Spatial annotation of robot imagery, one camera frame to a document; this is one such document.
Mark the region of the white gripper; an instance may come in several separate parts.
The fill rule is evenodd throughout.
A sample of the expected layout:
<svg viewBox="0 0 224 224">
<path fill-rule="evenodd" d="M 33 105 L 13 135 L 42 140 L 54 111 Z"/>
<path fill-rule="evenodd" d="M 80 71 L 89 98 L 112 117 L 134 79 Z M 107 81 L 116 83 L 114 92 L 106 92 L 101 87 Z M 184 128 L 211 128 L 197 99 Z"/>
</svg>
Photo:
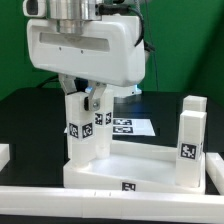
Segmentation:
<svg viewBox="0 0 224 224">
<path fill-rule="evenodd" d="M 132 7 L 104 0 L 23 0 L 23 13 L 34 67 L 59 73 L 66 95 L 77 91 L 75 77 L 91 80 L 86 111 L 100 109 L 106 84 L 132 86 L 144 78 L 144 20 Z"/>
</svg>

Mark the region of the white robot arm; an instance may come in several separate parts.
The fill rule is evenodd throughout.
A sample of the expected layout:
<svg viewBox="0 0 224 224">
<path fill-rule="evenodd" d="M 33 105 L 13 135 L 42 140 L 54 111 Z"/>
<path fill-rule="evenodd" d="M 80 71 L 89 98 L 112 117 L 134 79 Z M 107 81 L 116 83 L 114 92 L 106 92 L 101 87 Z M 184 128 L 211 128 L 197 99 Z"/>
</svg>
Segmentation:
<svg viewBox="0 0 224 224">
<path fill-rule="evenodd" d="M 67 93 L 75 78 L 92 90 L 84 107 L 96 111 L 108 85 L 129 87 L 145 75 L 144 19 L 131 6 L 105 0 L 23 0 L 34 67 L 56 72 Z"/>
</svg>

